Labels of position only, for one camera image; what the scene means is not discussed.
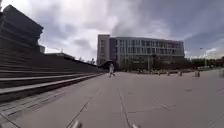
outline pole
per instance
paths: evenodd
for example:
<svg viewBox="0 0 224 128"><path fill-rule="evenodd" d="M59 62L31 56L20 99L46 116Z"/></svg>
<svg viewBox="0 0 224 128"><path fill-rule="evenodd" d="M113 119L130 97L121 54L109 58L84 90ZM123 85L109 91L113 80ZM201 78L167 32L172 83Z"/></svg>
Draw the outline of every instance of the pole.
<svg viewBox="0 0 224 128"><path fill-rule="evenodd" d="M148 55L148 73L149 73L149 55Z"/></svg>

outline staircase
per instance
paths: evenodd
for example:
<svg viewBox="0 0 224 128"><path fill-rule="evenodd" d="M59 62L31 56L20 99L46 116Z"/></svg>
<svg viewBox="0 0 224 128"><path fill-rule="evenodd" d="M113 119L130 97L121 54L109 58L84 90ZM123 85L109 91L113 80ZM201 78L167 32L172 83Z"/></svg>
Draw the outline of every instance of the staircase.
<svg viewBox="0 0 224 128"><path fill-rule="evenodd" d="M79 61L49 56L0 37L0 103L68 86L104 71Z"/></svg>

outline cloud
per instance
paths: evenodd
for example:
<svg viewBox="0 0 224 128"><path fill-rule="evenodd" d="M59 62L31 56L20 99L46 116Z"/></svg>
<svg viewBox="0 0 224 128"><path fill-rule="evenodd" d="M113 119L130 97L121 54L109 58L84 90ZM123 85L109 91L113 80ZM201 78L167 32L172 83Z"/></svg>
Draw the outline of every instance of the cloud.
<svg viewBox="0 0 224 128"><path fill-rule="evenodd" d="M96 58L97 35L183 40L186 56L224 53L222 0L4 0L44 26L40 44Z"/></svg>

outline distant building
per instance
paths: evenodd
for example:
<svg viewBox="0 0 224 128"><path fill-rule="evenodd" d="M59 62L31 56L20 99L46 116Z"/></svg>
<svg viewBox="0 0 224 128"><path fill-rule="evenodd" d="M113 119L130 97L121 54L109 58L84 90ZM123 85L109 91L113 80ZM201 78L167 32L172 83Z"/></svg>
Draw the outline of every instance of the distant building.
<svg viewBox="0 0 224 128"><path fill-rule="evenodd" d="M171 63L183 59L184 42L141 37L110 37L98 35L97 64L116 61L125 68L129 61L133 63L152 63L153 57Z"/></svg>
<svg viewBox="0 0 224 128"><path fill-rule="evenodd" d="M75 57L73 57L69 54L63 53L63 52L60 52L60 53L46 53L46 55L48 55L48 56L58 56L58 57L63 57L63 58L70 59L70 60L75 60Z"/></svg>
<svg viewBox="0 0 224 128"><path fill-rule="evenodd" d="M41 53L45 53L45 47L42 46L42 45L39 45L39 47L40 47L40 52L41 52Z"/></svg>

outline concrete plaza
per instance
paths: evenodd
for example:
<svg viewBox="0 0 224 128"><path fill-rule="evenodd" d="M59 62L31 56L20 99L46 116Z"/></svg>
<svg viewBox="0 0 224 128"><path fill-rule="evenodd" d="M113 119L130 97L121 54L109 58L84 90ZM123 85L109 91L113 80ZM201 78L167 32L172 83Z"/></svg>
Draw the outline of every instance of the concrete plaza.
<svg viewBox="0 0 224 128"><path fill-rule="evenodd" d="M224 78L219 71L183 76L117 73L0 105L21 128L223 128ZM16 128L10 122L3 128Z"/></svg>

